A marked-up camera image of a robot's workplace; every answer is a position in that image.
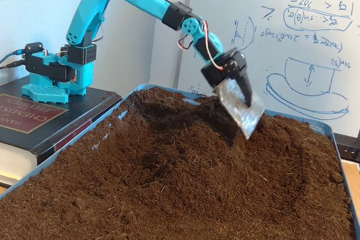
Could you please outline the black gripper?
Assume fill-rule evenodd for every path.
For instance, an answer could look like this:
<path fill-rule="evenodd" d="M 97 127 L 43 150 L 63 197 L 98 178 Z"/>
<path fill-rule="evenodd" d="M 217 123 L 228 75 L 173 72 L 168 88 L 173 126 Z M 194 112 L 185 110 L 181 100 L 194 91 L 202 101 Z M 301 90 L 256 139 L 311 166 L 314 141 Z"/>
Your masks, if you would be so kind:
<path fill-rule="evenodd" d="M 235 47 L 217 57 L 215 64 L 223 70 L 210 63 L 204 66 L 201 72 L 214 88 L 220 104 L 241 129 L 244 137 L 249 139 L 265 108 L 260 97 L 252 91 L 246 72 L 245 56 Z"/>

